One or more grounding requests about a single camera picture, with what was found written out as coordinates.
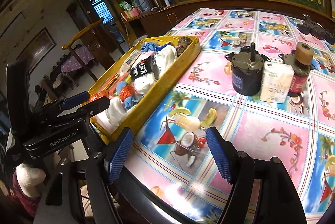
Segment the left red sleeve forearm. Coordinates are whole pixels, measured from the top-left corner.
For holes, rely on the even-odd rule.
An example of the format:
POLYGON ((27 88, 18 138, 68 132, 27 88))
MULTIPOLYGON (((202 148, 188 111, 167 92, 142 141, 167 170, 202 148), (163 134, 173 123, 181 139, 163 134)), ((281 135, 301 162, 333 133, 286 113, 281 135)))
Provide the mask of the left red sleeve forearm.
POLYGON ((36 186, 32 186, 26 176, 21 178, 15 171, 13 175, 13 188, 26 212, 31 217, 35 217, 41 199, 40 192, 36 186))

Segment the left white gloved hand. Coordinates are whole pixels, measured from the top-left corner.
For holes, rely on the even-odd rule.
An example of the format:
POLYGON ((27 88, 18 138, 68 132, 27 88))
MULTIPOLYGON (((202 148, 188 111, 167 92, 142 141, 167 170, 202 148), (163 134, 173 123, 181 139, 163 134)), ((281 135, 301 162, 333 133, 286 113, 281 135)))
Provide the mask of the left white gloved hand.
POLYGON ((42 169, 24 163, 18 165, 16 172, 22 192, 30 198, 40 197, 44 189, 46 173, 42 169))

